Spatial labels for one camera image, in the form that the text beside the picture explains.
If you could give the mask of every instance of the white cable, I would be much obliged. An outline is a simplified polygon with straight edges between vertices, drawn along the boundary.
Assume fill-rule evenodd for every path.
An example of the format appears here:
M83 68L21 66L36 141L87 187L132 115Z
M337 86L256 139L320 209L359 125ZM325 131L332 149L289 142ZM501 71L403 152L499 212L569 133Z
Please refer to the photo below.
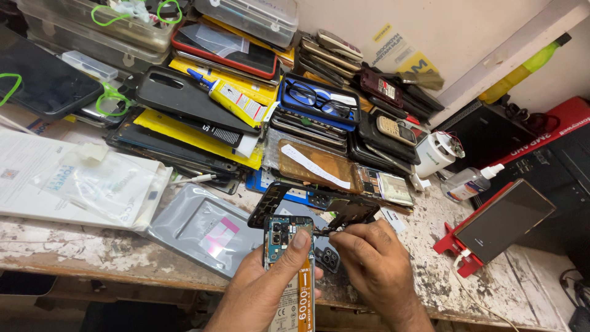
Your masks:
M174 185L174 184L179 184L179 183L188 183L188 182L204 182L204 181L211 181L213 179L215 179L217 177L217 175L212 175L212 174L205 174L205 175L199 175L197 177L194 178L188 178L185 180L178 180L178 181L172 181L170 183L168 183L168 185Z
M27 128L25 128L25 127L21 126L21 125L19 125L18 123L14 122L14 121L12 121L12 120L10 120L10 119L8 119L8 118L6 118L5 116L2 116L2 115L0 115L0 120L1 120L2 122L6 123L7 125L9 125L9 126L11 126L11 127L15 128L15 129L18 129L18 130L20 130L20 131L24 131L24 132L26 132L27 134L31 134L31 135L35 135L35 136L37 136L37 134L35 134L34 132L32 132L32 131L30 131L29 129L27 129Z
M518 328L516 328L516 326L514 326L514 324L512 324L511 321L508 320L508 318L500 315L499 313L493 311L492 309L489 309L481 304L479 304L479 302L476 301L476 299L473 297L473 295L469 292L469 290L467 290L467 288L465 287L465 285L463 285L463 282L461 281L461 276L459 276L459 273L457 272L457 266L459 265L459 261L461 261L461 258L463 257L467 257L469 256L469 254L471 253L471 251L469 251L469 249L466 249L464 251L461 252L461 254L457 257L457 259L455 260L455 262L453 263L453 272L455 272L455 277L457 278L457 280L459 280L459 284L461 284L461 287L463 287L463 289L465 290L465 292L467 293L467 295L469 295L469 297L471 298L471 300L473 301L473 303L475 303L478 307L488 311L491 314L494 314L496 316L498 316L500 319L504 320L505 322L507 322L508 324L510 324L510 326L512 326L512 328L516 331L519 332Z

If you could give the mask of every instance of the hand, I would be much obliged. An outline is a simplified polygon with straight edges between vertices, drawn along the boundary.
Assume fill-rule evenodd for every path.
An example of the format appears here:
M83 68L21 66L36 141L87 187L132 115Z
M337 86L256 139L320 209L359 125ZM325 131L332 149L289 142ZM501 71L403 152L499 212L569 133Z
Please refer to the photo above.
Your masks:
M385 219L330 233L350 283L393 331L433 331L414 291L408 251Z
M249 253L235 272L205 332L266 332L283 291L308 258L311 244L310 235L299 230L268 272L262 266L263 247ZM316 280L323 275L316 267ZM315 296L319 298L322 292L315 289Z

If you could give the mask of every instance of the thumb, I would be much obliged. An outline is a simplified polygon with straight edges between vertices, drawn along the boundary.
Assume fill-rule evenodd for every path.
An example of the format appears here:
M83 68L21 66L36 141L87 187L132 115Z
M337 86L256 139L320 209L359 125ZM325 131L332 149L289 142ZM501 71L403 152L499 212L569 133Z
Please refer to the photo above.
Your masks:
M269 284L271 287L277 287L284 291L285 286L299 272L305 260L308 259L309 249L312 245L312 239L305 230L299 230L289 243L289 246L278 259L278 261L268 270Z

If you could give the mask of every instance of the white wall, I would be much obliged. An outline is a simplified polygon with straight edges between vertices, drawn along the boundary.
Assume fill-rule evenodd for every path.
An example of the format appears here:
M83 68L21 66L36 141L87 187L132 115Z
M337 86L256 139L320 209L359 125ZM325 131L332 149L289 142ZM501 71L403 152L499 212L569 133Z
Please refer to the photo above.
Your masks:
M421 50L446 79L443 90L538 14L550 0L297 0L299 28L322 28L359 47L371 63L372 37L387 23ZM376 66L391 70L387 61Z
M590 99L590 17L573 27L567 44L543 68L510 90L510 101L547 112L574 96Z

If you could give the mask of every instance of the charging cable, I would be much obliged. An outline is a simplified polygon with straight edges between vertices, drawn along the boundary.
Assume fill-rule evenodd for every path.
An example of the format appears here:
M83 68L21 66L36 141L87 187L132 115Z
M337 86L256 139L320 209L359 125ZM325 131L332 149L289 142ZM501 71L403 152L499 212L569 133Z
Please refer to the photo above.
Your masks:
M194 178L188 178L185 180L172 181L168 185L188 183L188 182L205 182L205 181L211 181L211 180L215 179L216 177L217 177L217 175L215 175L215 174L213 174L213 175L212 174L205 174L205 175L199 175Z
M512 324L511 321L508 320L508 318L500 315L499 313L493 311L492 309L487 308L486 306L480 304L471 294L471 292L469 290L467 290L467 288L465 287L465 285L463 285L463 281L461 281L462 277L459 275L459 272L457 272L457 267L459 265L459 262L461 261L461 258L463 257L467 257L471 255L471 251L469 249L465 249L461 252L461 254L459 254L459 256L457 257L457 259L455 260L455 262L453 263L453 272L455 273L455 277L457 278L457 280L459 280L459 284L461 284L461 287L463 287L463 289L465 290L465 292L467 293L467 295L469 295L469 297L471 298L471 300L473 301L473 303L475 303L478 307L480 307L483 310L488 311L490 314L494 314L496 316L498 316L500 319L502 319L503 321L507 322L508 324L510 324L510 326L512 326L512 328L516 331L518 331L518 328L516 328L516 326L514 326L514 324Z

